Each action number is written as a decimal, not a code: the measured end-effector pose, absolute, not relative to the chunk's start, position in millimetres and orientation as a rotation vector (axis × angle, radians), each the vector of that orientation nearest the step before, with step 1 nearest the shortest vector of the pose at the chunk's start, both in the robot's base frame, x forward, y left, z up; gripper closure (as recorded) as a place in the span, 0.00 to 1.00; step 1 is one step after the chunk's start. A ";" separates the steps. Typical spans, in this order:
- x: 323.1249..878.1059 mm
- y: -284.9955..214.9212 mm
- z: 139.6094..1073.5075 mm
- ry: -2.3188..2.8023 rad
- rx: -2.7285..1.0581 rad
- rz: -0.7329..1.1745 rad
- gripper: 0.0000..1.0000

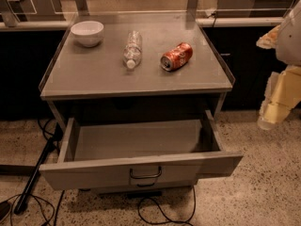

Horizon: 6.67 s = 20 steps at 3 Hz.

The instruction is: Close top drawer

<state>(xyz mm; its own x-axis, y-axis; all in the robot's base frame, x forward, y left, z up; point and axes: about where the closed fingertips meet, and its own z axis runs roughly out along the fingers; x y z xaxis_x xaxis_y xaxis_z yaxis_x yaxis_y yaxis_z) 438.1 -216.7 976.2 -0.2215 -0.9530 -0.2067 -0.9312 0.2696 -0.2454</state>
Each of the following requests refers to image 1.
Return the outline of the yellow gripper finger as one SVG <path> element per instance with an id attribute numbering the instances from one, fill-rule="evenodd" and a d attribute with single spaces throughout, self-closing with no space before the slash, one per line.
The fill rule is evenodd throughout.
<path id="1" fill-rule="evenodd" d="M 269 32 L 260 37 L 256 45 L 262 49 L 275 49 L 277 45 L 277 37 L 280 25 L 275 26 Z"/>
<path id="2" fill-rule="evenodd" d="M 286 106 L 263 102 L 257 124 L 262 130 L 272 130 L 282 123 L 290 112 Z"/>

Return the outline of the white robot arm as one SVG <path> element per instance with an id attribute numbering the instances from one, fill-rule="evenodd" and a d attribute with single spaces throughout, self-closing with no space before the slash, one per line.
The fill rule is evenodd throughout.
<path id="1" fill-rule="evenodd" d="M 257 123 L 261 129 L 271 130 L 301 102 L 301 1 L 256 45 L 275 49 L 277 59 L 287 65 L 281 73 L 271 73 L 261 103 Z"/>

